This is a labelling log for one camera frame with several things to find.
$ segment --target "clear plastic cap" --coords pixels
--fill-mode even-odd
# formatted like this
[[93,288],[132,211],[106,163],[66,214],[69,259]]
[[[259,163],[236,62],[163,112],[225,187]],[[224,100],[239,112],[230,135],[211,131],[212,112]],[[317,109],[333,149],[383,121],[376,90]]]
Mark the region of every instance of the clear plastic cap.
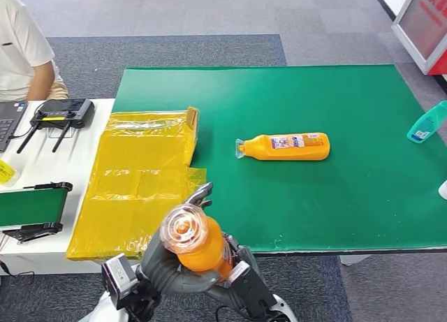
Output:
[[208,218],[201,207],[185,203],[167,214],[160,226],[160,239],[174,254],[201,247],[208,234]]
[[245,155],[245,145],[243,140],[236,139],[236,158],[241,159]]

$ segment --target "red sign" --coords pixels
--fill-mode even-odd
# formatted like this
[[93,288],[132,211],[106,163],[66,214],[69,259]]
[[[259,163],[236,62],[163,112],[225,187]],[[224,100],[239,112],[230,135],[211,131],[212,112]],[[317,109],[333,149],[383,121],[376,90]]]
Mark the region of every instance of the red sign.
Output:
[[434,8],[438,13],[447,18],[447,0],[427,0],[433,7],[428,7],[424,1],[419,1],[419,6],[430,16],[433,22],[439,26],[442,26],[442,22],[437,16],[435,11],[431,10]]

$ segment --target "robotic hand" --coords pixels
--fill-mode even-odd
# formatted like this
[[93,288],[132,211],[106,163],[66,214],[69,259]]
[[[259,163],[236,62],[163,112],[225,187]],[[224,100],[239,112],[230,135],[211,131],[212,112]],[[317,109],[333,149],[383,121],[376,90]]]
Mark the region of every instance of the robotic hand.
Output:
[[[212,184],[196,190],[185,203],[205,208],[211,205],[205,197]],[[194,275],[183,267],[177,255],[165,249],[156,231],[140,265],[131,264],[121,254],[102,265],[103,283],[106,291],[90,318],[94,321],[146,322],[151,320],[162,295],[174,293],[205,293],[233,309],[248,321],[297,322],[288,305],[265,284],[256,259],[248,248],[230,235],[224,234],[233,253],[233,269],[227,284],[218,284],[220,275],[210,271]]]

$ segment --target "yellow sticky note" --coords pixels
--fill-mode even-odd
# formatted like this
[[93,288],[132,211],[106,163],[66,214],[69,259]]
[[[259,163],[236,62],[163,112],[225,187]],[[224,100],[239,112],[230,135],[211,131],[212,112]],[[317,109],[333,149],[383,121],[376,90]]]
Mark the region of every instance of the yellow sticky note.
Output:
[[10,181],[15,174],[15,170],[7,163],[0,160],[0,184]]

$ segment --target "white shirt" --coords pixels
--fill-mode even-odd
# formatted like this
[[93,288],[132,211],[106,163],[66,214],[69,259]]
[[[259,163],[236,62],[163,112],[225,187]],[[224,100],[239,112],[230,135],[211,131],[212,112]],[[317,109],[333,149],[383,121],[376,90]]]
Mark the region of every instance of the white shirt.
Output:
[[[20,0],[0,0],[0,101],[17,101],[28,93],[32,67],[52,61],[54,53]],[[62,82],[53,62],[55,82]]]

